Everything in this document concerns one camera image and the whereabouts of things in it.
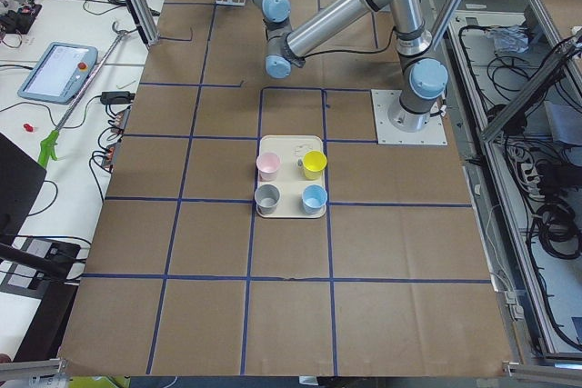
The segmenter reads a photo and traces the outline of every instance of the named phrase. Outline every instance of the table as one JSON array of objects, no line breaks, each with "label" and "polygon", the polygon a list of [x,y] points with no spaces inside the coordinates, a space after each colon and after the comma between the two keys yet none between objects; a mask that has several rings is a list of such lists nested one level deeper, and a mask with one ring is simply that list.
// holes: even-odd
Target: table
[{"label": "table", "polygon": [[[291,0],[297,25],[332,0]],[[67,327],[72,374],[500,375],[511,360],[471,198],[447,147],[376,144],[391,50],[264,73],[252,5],[168,0]],[[325,48],[376,48],[389,15]],[[319,220],[256,215],[266,134],[322,138]]]},{"label": "table", "polygon": [[[83,2],[72,0],[36,0],[43,6],[41,13],[24,37],[18,50],[0,45],[0,59],[14,62],[36,62],[45,49],[54,41],[63,43],[92,45],[102,55],[115,39],[111,24],[118,22],[119,29],[134,29],[131,15],[125,8],[118,8],[104,15],[90,15],[83,10]],[[164,0],[147,0],[149,6],[157,11]],[[111,5],[90,4],[88,9],[103,12]],[[107,63],[110,65],[143,65],[147,48],[137,33],[128,37],[123,50],[117,50]]]},{"label": "table", "polygon": [[[164,0],[148,1],[153,8],[160,9]],[[115,38],[111,30],[114,20],[119,21],[120,27],[133,27],[129,13],[123,8],[97,17],[84,12],[81,3],[62,0],[38,0],[38,3],[42,3],[44,8],[31,33],[25,37],[25,43],[19,49],[9,49],[0,45],[0,64],[34,65],[48,44],[53,41],[93,45],[99,50],[100,55],[103,55]],[[124,40],[109,58],[107,65],[87,91],[84,102],[79,105],[79,109],[67,125],[80,123],[86,102],[102,91],[123,89],[134,92],[146,56],[147,50],[136,34]],[[0,70],[2,96],[0,111],[12,104],[32,102],[16,95],[27,73],[24,69]],[[46,106],[51,109],[56,121],[66,109],[66,106],[59,104]],[[89,241],[92,239],[102,203],[93,176],[89,172],[88,160],[92,151],[97,148],[97,136],[108,126],[108,119],[103,106],[95,100],[87,107],[87,120],[80,128],[64,130],[61,133],[56,148],[59,160],[51,161],[47,168],[47,179],[57,183],[59,195],[50,209],[26,220],[21,231],[23,234],[72,235]],[[23,128],[24,123],[29,123],[35,130],[32,133],[26,132]],[[34,159],[38,157],[40,141],[53,128],[46,109],[31,105],[19,105],[14,109],[0,112],[0,126],[3,134]],[[99,183],[105,190],[109,175],[98,168],[95,171]],[[47,205],[53,196],[53,188],[45,184],[33,211]],[[20,246],[22,240],[24,239],[17,239],[15,245]],[[63,238],[61,240],[77,242]],[[87,254],[86,244],[81,245],[83,250],[78,256],[79,259],[85,258]],[[81,272],[80,267],[81,265],[74,267],[71,277]],[[5,326],[0,333],[0,350],[14,357],[35,315],[39,301],[0,293],[0,305],[11,309],[0,314],[0,323]]]}]

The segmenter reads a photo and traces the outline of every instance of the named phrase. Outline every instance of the metal bracket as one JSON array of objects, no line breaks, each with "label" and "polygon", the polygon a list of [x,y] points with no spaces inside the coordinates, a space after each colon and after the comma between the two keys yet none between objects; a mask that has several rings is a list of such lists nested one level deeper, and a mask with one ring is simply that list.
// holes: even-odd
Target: metal bracket
[{"label": "metal bracket", "polygon": [[582,370],[573,368],[506,363],[505,371],[509,377],[521,380],[582,386]]},{"label": "metal bracket", "polygon": [[31,376],[52,376],[60,373],[62,362],[63,360],[58,358],[33,363],[0,363],[0,381]]},{"label": "metal bracket", "polygon": [[[388,107],[402,93],[400,90],[372,90],[374,119],[378,144],[383,145],[447,145],[447,136],[440,116],[430,117],[425,128],[409,133],[395,127],[388,119]],[[433,105],[432,113],[438,111]]]}]

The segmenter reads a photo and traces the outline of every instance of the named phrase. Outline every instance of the small cup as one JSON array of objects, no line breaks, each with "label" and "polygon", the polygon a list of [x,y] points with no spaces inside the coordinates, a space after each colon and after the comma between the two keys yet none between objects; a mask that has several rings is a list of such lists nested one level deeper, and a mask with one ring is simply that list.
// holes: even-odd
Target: small cup
[{"label": "small cup", "polygon": [[303,209],[309,215],[317,214],[326,205],[327,191],[319,185],[309,185],[301,194]]},{"label": "small cup", "polygon": [[315,181],[324,172],[327,165],[327,158],[318,150],[307,152],[303,157],[303,173],[310,181]]},{"label": "small cup", "polygon": [[279,204],[281,193],[279,189],[271,184],[264,184],[255,190],[256,210],[261,215],[272,214]]},{"label": "small cup", "polygon": [[281,158],[273,152],[265,152],[257,157],[256,168],[261,180],[274,181],[281,168]]}]

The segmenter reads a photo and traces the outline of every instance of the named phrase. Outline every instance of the light blue cup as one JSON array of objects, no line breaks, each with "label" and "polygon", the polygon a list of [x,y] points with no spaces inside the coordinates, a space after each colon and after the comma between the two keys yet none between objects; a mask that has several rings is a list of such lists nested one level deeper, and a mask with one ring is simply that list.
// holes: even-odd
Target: light blue cup
[{"label": "light blue cup", "polygon": [[317,214],[326,205],[327,191],[319,185],[309,185],[303,190],[301,200],[306,213],[309,215]]}]

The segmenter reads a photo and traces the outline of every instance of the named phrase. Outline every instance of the white tray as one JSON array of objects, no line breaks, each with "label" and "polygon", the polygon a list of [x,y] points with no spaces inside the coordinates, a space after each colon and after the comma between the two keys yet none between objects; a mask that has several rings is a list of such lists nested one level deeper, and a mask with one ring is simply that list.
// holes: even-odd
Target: white tray
[{"label": "white tray", "polygon": [[324,206],[317,214],[307,214],[303,209],[301,193],[309,185],[319,185],[326,188],[325,178],[322,175],[315,181],[307,180],[299,160],[307,152],[318,150],[323,153],[324,144],[321,139],[313,135],[267,135],[261,138],[259,153],[273,152],[281,158],[279,173],[272,182],[262,181],[258,176],[257,186],[272,184],[281,192],[279,205],[272,214],[262,215],[265,218],[319,218],[326,213]]}]

